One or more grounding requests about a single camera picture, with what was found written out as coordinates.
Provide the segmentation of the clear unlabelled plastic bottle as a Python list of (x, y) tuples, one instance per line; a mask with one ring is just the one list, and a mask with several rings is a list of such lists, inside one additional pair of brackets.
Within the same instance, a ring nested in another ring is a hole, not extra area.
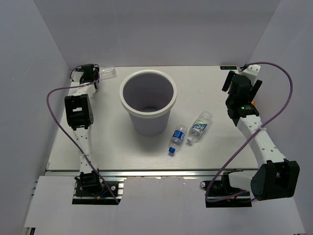
[(114, 66), (99, 68), (100, 80), (107, 80), (116, 77), (116, 70)]

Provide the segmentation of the green label water bottle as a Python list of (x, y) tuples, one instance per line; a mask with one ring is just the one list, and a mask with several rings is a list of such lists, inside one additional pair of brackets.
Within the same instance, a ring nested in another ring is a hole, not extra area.
[(212, 119), (213, 115), (210, 112), (203, 111), (191, 125), (188, 131), (187, 142), (189, 144), (197, 142), (201, 138), (206, 127), (211, 124)]

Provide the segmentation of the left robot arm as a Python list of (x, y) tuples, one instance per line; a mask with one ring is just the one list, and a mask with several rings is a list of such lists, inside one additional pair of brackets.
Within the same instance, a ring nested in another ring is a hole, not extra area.
[(92, 160), (91, 125), (94, 116), (90, 103), (90, 98), (99, 88), (99, 66), (82, 65), (76, 71), (81, 73), (81, 77), (76, 80), (81, 87), (65, 97), (66, 118), (73, 130), (75, 142), (80, 147), (80, 179), (90, 179), (87, 190), (92, 195), (99, 195), (103, 191), (103, 183), (96, 179), (98, 168)]

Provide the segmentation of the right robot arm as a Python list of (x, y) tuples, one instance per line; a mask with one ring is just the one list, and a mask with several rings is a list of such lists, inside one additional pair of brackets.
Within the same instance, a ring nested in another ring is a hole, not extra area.
[(293, 197), (300, 172), (296, 161), (289, 161), (278, 150), (262, 127), (256, 107), (251, 103), (262, 82), (230, 71), (222, 91), (228, 93), (228, 116), (242, 132), (256, 158), (258, 170), (227, 171), (223, 173), (221, 190), (233, 195), (238, 189), (249, 191), (258, 200)]

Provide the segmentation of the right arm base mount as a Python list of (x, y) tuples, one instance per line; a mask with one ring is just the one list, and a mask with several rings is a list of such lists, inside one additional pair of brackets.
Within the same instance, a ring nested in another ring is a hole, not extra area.
[[(241, 189), (233, 188), (229, 184), (229, 174), (234, 172), (240, 172), (240, 170), (227, 170), (221, 176), (217, 178), (208, 193), (208, 200), (216, 200), (222, 197), (228, 197), (233, 194), (239, 193)], [(218, 202), (205, 202), (206, 208), (250, 208), (252, 207), (252, 200), (249, 192), (245, 192), (241, 195), (233, 196), (226, 200)]]

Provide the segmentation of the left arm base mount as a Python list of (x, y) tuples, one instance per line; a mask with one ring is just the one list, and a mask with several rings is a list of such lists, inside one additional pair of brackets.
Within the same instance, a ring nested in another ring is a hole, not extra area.
[(90, 189), (83, 187), (76, 177), (74, 193), (72, 198), (73, 205), (118, 205), (122, 198), (124, 183), (122, 181), (107, 181), (110, 190), (116, 197), (114, 199), (107, 187), (100, 182), (100, 186), (93, 186)]

